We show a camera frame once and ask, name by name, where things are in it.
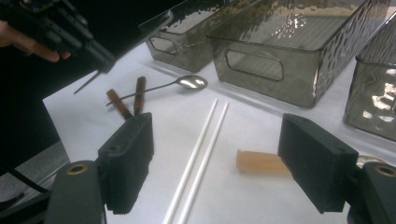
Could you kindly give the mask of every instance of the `cable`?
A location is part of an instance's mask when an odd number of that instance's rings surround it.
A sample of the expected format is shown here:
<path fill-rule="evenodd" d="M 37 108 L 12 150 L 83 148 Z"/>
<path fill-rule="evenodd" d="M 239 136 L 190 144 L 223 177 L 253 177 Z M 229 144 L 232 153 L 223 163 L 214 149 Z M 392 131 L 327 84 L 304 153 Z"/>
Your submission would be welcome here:
<path fill-rule="evenodd" d="M 37 183 L 33 182 L 31 179 L 26 177 L 25 175 L 21 174 L 14 168 L 2 163 L 0 161 L 0 168 L 3 168 L 5 171 L 9 172 L 11 175 L 15 176 L 15 178 L 19 179 L 21 182 L 25 183 L 27 186 L 29 186 L 32 189 L 37 190 L 40 193 L 46 193 L 49 192 L 47 189 L 44 189 L 43 187 L 37 185 Z"/>

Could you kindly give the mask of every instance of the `white chopstick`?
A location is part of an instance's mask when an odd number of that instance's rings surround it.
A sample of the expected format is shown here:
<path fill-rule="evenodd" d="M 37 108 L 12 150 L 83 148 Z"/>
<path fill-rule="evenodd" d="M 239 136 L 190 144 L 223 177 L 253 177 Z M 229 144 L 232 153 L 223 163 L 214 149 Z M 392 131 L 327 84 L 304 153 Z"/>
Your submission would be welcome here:
<path fill-rule="evenodd" d="M 215 107 L 216 104 L 218 103 L 218 99 L 215 100 L 215 102 L 212 105 L 212 108 L 210 109 L 209 115 L 207 116 L 207 119 L 205 121 L 204 124 L 204 128 L 201 130 L 201 133 L 198 137 L 198 140 L 195 144 L 194 149 L 192 150 L 192 153 L 190 155 L 189 161 L 187 163 L 186 168 L 184 169 L 183 175 L 180 179 L 180 181 L 178 182 L 178 186 L 176 189 L 176 192 L 172 198 L 171 203 L 169 204 L 168 210 L 166 212 L 165 218 L 163 219 L 163 224 L 169 224 L 172 222 L 172 218 L 175 214 L 176 208 L 177 208 L 177 204 L 180 201 L 180 197 L 181 197 L 181 193 L 183 192 L 183 189 L 186 187 L 186 182 L 187 179 L 189 177 L 189 174 L 191 172 L 191 168 L 194 165 L 195 159 L 197 157 L 199 148 L 201 147 L 201 144 L 204 140 L 204 136 L 206 134 L 207 131 L 207 127 L 209 126 L 209 122 L 213 117 L 213 112 L 215 111 Z"/>
<path fill-rule="evenodd" d="M 204 175 L 204 171 L 205 171 L 205 168 L 206 168 L 207 163 L 209 161 L 209 157 L 210 157 L 210 154 L 212 152 L 213 146 L 215 145 L 216 139 L 218 138 L 219 129 L 220 129 L 221 124 L 222 124 L 222 122 L 224 120 L 224 116 L 225 116 L 225 112 L 227 111 L 227 108 L 228 108 L 228 103 L 226 103 L 226 105 L 224 106 L 224 109 L 223 109 L 223 111 L 221 113 L 221 117 L 220 117 L 220 120 L 218 122 L 218 125 L 216 126 L 215 133 L 212 136 L 212 139 L 210 140 L 209 146 L 206 149 L 204 158 L 203 158 L 203 160 L 201 162 L 201 165 L 199 167 L 197 176 L 195 177 L 194 182 L 192 183 L 192 187 L 190 189 L 189 195 L 187 196 L 187 200 L 184 203 L 183 210 L 181 211 L 181 214 L 180 214 L 180 217 L 179 217 L 179 219 L 177 221 L 177 224 L 183 224 L 187 220 L 187 217 L 188 217 L 189 212 L 191 210 L 192 201 L 193 201 L 193 199 L 195 197 L 195 194 L 196 194 L 196 192 L 198 190 L 198 187 L 199 187 L 199 185 L 201 183 L 202 176 Z"/>

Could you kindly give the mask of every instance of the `gray translucent basket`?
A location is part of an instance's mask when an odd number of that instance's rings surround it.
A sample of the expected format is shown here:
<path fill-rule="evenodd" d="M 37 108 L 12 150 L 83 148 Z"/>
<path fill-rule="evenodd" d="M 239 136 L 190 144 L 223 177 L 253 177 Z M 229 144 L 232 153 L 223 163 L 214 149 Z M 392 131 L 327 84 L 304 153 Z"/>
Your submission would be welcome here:
<path fill-rule="evenodd" d="M 255 0 L 187 0 L 170 9 L 174 18 L 146 42 L 154 60 L 198 72 L 213 60 L 206 34 Z M 139 25 L 143 33 L 160 24 L 163 14 Z"/>
<path fill-rule="evenodd" d="M 396 13 L 356 60 L 344 121 L 396 141 Z"/>
<path fill-rule="evenodd" d="M 208 34 L 218 77 L 313 107 L 388 8 L 389 0 L 259 1 Z"/>

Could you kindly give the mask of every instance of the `white table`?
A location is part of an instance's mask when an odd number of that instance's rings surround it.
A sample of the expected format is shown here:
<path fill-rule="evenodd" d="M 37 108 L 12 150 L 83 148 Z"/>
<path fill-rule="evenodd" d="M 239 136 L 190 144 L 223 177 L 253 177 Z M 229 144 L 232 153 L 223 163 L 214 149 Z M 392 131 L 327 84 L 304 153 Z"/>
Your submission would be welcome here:
<path fill-rule="evenodd" d="M 173 85 L 146 93 L 144 112 L 151 112 L 153 116 L 155 155 L 131 213 L 114 216 L 107 212 L 107 223 L 158 224 L 163 221 L 215 99 L 219 100 L 218 106 L 181 198 L 175 223 L 226 102 L 230 104 L 228 112 L 188 223 L 347 223 L 347 205 L 343 214 L 321 215 L 290 175 L 239 172 L 235 156 L 237 149 L 276 153 L 282 115 L 292 113 L 313 120 L 359 153 L 395 165 L 395 142 L 356 130 L 342 121 L 354 68 L 353 60 L 312 109 L 220 82 L 213 63 L 197 74 L 209 82 L 202 91 L 188 91 Z M 141 45 L 121 58 L 109 74 L 99 76 L 77 95 L 73 92 L 92 74 L 52 94 L 44 103 L 70 160 L 95 160 L 97 149 L 123 123 L 113 106 L 105 107 L 108 90 L 124 95 L 134 92 L 138 77 L 145 76 L 150 88 L 186 74 L 154 62 L 147 46 Z M 133 101 L 134 98 L 124 101 L 131 110 Z"/>

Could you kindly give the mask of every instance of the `metal spoon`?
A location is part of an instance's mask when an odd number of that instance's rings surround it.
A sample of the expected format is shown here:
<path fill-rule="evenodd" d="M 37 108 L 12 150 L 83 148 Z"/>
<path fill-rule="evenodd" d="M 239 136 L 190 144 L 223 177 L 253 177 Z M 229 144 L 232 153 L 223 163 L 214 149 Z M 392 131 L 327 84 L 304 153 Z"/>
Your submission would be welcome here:
<path fill-rule="evenodd" d="M 147 89 L 145 91 L 136 92 L 136 93 L 129 94 L 129 95 L 126 95 L 126 96 L 122 96 L 122 97 L 120 97 L 120 99 L 112 101 L 112 102 L 108 103 L 106 106 L 114 104 L 116 102 L 119 102 L 119 101 L 121 101 L 123 99 L 126 99 L 126 98 L 129 98 L 129 97 L 141 94 L 143 92 L 158 90 L 159 88 L 167 87 L 167 86 L 170 86 L 172 84 L 178 84 L 178 85 L 180 85 L 182 87 L 185 87 L 185 88 L 187 88 L 189 90 L 201 90 L 201 89 L 204 89 L 207 86 L 207 81 L 203 77 L 198 77 L 198 76 L 194 76 L 194 75 L 184 76 L 184 77 L 180 77 L 180 78 L 176 79 L 175 81 L 173 81 L 171 83 L 168 83 L 168 84 L 165 84 L 165 85 L 162 85 L 162 86 L 158 86 L 158 87 L 154 87 L 154 88 L 151 88 L 151 89 Z"/>

